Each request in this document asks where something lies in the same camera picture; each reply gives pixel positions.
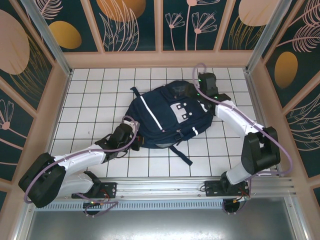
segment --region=white tile floor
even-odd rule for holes
[[[190,67],[75,69],[51,154],[81,150],[112,133],[134,99],[131,87],[136,86],[144,93],[173,80],[190,81],[192,70]],[[243,70],[208,68],[207,71],[216,75],[219,92],[229,95],[240,110],[256,120]],[[168,148],[142,148],[89,170],[98,177],[220,176],[240,162],[242,145],[233,130],[214,117],[206,132],[176,147],[190,157],[191,167]]]

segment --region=navy blue backpack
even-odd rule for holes
[[[189,166],[192,164],[174,145],[201,134],[212,124],[214,112],[186,93],[191,83],[176,80],[152,91],[139,94],[126,115],[140,123],[138,134],[143,137],[143,148],[170,148]]]

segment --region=backpack strap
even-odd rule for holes
[[[193,162],[189,158],[187,158],[186,155],[184,155],[182,152],[176,149],[173,145],[170,146],[169,148],[171,149],[172,152],[177,154],[186,164],[188,164],[189,166],[193,164]]]
[[[135,86],[133,86],[132,88],[130,88],[130,90],[132,90],[133,93],[134,93],[137,97],[140,96],[140,92],[138,91],[138,89],[137,89]]]

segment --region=enclosure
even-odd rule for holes
[[[319,0],[1,1],[1,239],[319,239],[319,26]],[[89,167],[117,183],[119,204],[100,220],[69,195],[24,203],[18,182],[40,154],[88,147],[120,124],[130,88],[192,82],[198,63],[276,129],[289,174],[256,176],[246,208],[225,214],[200,187],[241,161],[243,140],[215,116],[177,146],[191,166],[142,148]],[[290,168],[280,154],[269,171]]]

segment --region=white reflective stripe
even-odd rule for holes
[[[196,128],[193,127],[192,130],[195,132],[195,135],[197,136],[198,135],[198,131],[196,130]]]
[[[141,98],[141,100],[142,100],[145,108],[148,110],[148,112],[150,113],[151,117],[154,119],[155,123],[158,125],[158,127],[160,128],[160,130],[162,130],[162,127],[161,127],[160,123],[158,122],[158,119],[156,118],[156,116],[153,114],[153,112],[152,112],[152,111],[150,110],[150,108],[148,107],[145,99],[144,99],[142,96],[140,96],[140,98]]]

